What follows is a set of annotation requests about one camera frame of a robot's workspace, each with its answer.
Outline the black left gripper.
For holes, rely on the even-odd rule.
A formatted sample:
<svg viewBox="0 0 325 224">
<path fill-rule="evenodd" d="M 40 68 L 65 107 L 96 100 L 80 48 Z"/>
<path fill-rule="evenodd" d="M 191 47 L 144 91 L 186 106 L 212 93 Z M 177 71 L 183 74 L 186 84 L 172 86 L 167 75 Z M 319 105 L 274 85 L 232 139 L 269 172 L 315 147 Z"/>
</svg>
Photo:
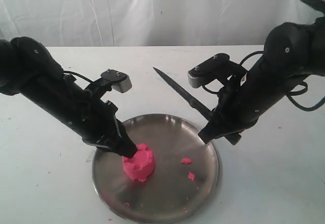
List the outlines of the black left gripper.
<svg viewBox="0 0 325 224">
<path fill-rule="evenodd" d="M 30 101 L 55 117 L 78 134 L 84 143 L 103 152 L 132 158 L 138 148 L 116 118 L 117 106 L 102 101 L 102 96 L 113 90 L 101 76 L 97 80 L 84 78 L 89 84 L 81 88 L 72 71 L 37 73 L 27 82 Z"/>
</svg>

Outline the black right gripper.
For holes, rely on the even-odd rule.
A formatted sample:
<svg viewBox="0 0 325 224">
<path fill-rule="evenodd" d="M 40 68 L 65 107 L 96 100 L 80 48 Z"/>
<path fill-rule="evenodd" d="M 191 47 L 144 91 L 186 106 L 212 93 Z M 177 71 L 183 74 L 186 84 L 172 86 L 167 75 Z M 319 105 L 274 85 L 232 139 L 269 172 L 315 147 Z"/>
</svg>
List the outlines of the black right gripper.
<svg viewBox="0 0 325 224">
<path fill-rule="evenodd" d="M 241 133 L 256 124 L 259 117 L 299 84 L 293 76 L 299 70 L 290 55 L 262 55 L 244 76 L 234 92 L 224 89 L 211 120 L 198 136 L 204 143 L 225 137 L 240 140 Z"/>
</svg>

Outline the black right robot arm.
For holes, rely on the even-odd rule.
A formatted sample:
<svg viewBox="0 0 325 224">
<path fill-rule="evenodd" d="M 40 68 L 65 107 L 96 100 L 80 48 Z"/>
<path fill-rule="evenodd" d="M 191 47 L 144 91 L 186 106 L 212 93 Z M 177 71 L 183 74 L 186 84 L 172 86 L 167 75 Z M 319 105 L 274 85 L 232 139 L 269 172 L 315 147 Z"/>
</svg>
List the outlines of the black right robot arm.
<svg viewBox="0 0 325 224">
<path fill-rule="evenodd" d="M 198 136 L 208 143 L 226 137 L 235 145 L 240 133 L 308 76 L 324 76 L 324 17 L 310 25 L 285 22 L 267 36 L 258 61 L 246 70 L 217 76 L 223 84 L 212 117 Z"/>
</svg>

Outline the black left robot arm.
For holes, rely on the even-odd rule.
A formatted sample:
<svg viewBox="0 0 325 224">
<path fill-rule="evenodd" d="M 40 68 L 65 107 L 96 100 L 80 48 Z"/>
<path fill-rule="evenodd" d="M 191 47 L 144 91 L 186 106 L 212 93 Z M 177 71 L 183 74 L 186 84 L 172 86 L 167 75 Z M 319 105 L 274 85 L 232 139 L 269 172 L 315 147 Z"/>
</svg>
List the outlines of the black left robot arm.
<svg viewBox="0 0 325 224">
<path fill-rule="evenodd" d="M 129 76 L 106 70 L 85 89 L 76 84 L 78 73 L 65 71 L 46 47 L 29 37 L 1 40 L 1 93 L 22 94 L 78 134 L 84 143 L 131 158 L 137 152 L 117 106 L 102 101 L 111 90 L 131 89 Z"/>
</svg>

